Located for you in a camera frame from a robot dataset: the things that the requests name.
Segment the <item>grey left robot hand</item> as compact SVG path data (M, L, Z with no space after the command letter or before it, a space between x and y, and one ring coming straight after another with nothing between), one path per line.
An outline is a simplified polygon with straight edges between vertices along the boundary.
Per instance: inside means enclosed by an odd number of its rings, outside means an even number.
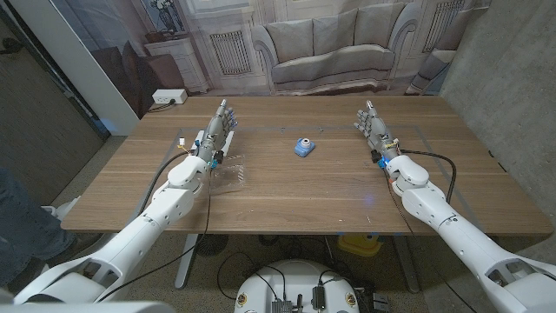
M223 99L204 130L194 155L206 162L216 159L218 163L221 163L228 154L236 126L234 110L229 108L227 100Z

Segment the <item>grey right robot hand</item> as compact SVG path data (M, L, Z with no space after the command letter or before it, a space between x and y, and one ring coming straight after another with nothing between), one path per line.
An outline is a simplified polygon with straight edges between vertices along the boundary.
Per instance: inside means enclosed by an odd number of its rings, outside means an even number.
M366 138L372 151L373 161L378 163L382 160L388 163L400 154L399 140L379 117L370 100L366 101L366 106L365 110L357 111L357 122L354 123L354 127Z

